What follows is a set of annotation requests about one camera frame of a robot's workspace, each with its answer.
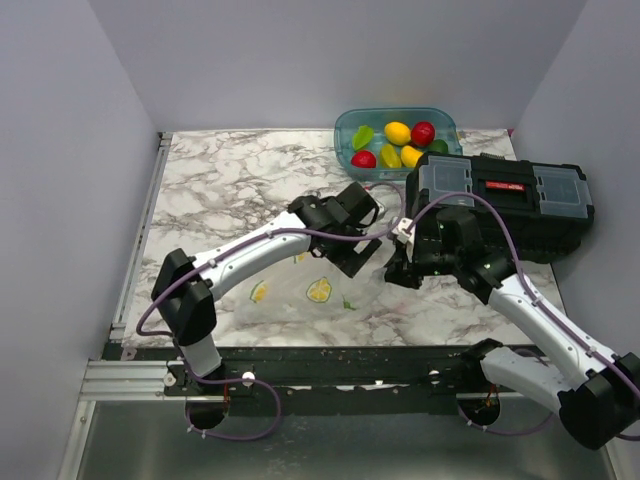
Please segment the clear plastic lemon-print bag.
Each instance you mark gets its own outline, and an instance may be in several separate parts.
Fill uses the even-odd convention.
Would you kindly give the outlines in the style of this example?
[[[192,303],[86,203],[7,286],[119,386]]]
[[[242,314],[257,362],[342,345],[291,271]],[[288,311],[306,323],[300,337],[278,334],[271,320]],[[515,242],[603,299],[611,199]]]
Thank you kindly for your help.
[[[378,257],[355,277],[303,253],[278,262],[233,290],[233,325],[260,346],[320,346],[324,328],[360,320],[384,291]]]

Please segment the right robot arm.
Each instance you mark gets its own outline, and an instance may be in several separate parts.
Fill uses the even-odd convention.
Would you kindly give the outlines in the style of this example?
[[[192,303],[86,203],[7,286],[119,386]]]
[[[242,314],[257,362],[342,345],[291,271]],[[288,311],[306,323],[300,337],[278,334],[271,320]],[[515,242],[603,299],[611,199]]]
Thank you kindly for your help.
[[[417,235],[416,219],[391,231],[390,283],[416,288],[426,276],[452,275],[467,292],[515,324],[550,360],[544,365],[488,339],[464,355],[460,379],[469,390],[489,385],[518,392],[559,417],[583,447],[597,450],[639,419],[639,359],[618,355],[555,308],[524,273],[515,252],[492,253],[473,213],[449,207],[437,215],[437,241]]]

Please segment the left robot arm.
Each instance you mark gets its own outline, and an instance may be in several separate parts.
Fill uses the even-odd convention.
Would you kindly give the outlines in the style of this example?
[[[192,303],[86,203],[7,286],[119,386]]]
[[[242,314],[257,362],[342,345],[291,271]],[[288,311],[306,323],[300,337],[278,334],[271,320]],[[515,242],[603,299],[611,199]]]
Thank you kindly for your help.
[[[201,395],[222,380],[222,358],[213,338],[215,302],[271,265],[309,252],[355,277],[381,246],[366,233],[382,206],[365,187],[350,184],[336,196],[299,196],[257,230],[196,255],[178,248],[164,259],[151,293],[169,336],[190,367],[187,382]]]

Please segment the red fake apple front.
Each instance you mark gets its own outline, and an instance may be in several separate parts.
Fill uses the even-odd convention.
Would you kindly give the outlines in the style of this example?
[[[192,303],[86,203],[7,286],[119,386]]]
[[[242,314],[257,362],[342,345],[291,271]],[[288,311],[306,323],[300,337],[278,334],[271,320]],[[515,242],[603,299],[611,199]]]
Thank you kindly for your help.
[[[360,169],[375,169],[377,158],[372,152],[361,150],[351,157],[351,165]]]

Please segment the red fake apple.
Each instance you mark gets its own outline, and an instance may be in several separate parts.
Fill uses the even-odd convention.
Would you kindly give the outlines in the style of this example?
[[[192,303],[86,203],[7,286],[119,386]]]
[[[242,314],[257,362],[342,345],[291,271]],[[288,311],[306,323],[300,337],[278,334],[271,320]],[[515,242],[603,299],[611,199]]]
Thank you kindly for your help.
[[[413,145],[426,148],[435,140],[436,129],[432,123],[421,121],[413,126],[410,137]]]
[[[375,169],[377,158],[372,152],[361,150],[351,157],[351,165],[360,169]]]

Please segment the yellow-green fake starfruit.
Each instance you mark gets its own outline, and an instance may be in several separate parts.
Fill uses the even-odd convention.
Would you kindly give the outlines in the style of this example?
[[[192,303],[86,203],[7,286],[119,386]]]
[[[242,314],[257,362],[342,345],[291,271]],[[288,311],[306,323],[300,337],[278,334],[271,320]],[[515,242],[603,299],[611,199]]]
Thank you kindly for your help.
[[[381,147],[379,152],[379,163],[382,168],[398,169],[403,167],[403,162],[391,144],[385,144]]]

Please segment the yellow fake mango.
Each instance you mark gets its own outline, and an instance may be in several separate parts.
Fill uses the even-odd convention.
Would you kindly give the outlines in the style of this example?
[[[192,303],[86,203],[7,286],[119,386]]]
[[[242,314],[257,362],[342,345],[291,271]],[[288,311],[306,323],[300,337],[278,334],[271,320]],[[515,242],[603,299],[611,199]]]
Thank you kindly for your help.
[[[411,145],[405,145],[400,150],[400,159],[406,168],[414,168],[423,154],[424,151]]]

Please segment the green fake leaf fruit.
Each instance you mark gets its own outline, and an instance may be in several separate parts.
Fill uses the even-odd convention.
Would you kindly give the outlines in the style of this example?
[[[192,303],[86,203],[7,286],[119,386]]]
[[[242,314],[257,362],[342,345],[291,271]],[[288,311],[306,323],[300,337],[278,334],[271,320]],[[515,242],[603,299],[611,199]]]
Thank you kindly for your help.
[[[354,151],[365,149],[374,138],[375,131],[368,125],[361,125],[357,128],[351,138],[351,145]]]

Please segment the green fake lime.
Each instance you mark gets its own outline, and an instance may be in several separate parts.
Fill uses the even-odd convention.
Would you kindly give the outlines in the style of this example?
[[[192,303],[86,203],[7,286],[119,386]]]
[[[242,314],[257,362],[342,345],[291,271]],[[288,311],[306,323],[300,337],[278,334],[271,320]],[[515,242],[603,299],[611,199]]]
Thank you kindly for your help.
[[[447,144],[447,142],[445,140],[435,139],[428,146],[428,151],[429,152],[436,152],[436,153],[440,153],[440,154],[448,154],[449,153],[449,147],[448,147],[448,144]]]

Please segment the yellow fake lemon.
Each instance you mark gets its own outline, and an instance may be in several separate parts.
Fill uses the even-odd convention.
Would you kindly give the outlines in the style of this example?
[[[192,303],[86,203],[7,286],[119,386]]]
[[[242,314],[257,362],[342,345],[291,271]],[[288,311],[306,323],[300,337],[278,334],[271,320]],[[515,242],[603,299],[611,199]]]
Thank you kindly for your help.
[[[387,140],[396,146],[404,146],[411,142],[411,129],[402,122],[389,122],[384,126]]]

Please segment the red fake apple back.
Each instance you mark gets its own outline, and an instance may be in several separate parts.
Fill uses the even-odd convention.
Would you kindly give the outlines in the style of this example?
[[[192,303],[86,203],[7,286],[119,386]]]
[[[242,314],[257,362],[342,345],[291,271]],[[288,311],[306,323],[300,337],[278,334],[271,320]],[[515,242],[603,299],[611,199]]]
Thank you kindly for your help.
[[[421,121],[413,126],[410,137],[413,145],[426,148],[435,140],[436,129],[432,123]]]

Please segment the teal plastic container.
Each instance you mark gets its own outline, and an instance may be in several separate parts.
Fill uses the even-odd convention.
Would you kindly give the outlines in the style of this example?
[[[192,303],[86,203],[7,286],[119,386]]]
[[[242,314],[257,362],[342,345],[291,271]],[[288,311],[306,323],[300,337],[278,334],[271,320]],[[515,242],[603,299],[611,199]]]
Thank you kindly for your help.
[[[404,165],[398,169],[382,168],[379,163],[379,152],[383,145],[391,144],[385,134],[384,126],[389,122],[402,122],[410,129],[421,121],[427,121],[436,129],[435,139],[445,140],[450,154],[463,153],[458,141],[457,127],[453,118],[442,110],[432,107],[390,107],[355,109],[343,113],[334,126],[334,151],[340,165],[349,176],[361,181],[403,180],[410,172]],[[360,169],[351,165],[354,151],[351,138],[357,128],[368,125],[374,129],[375,135],[369,145],[363,149],[372,152],[377,158],[375,169]],[[401,147],[393,145],[398,154]]]

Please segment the black toolbox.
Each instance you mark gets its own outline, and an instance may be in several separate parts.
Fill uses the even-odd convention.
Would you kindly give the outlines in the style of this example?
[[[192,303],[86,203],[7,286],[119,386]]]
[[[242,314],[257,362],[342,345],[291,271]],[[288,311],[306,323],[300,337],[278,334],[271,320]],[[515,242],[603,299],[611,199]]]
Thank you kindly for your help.
[[[448,206],[463,206],[477,217],[487,247],[506,249],[493,215],[463,195],[473,193],[500,214],[519,258],[539,264],[573,253],[594,223],[587,177],[576,165],[513,161],[488,154],[426,153],[407,175],[405,192],[409,218],[444,194],[458,194],[436,205],[418,222],[421,237],[437,239],[436,213]]]

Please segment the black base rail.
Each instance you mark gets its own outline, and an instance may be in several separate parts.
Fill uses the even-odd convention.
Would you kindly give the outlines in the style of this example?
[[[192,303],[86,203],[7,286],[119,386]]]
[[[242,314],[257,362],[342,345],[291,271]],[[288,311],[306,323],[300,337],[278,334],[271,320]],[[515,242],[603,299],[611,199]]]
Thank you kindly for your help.
[[[224,347],[215,379],[192,379],[173,349],[110,344],[98,361],[162,361],[164,398],[204,417],[454,415],[461,402],[495,412],[505,387],[469,382],[465,347]]]

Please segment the aluminium frame rail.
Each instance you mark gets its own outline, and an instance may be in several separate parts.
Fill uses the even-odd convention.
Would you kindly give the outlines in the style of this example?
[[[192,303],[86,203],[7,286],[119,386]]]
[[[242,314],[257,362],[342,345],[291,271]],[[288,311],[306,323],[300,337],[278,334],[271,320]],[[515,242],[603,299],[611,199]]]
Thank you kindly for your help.
[[[90,361],[80,389],[81,401],[152,401],[164,398],[162,361]]]

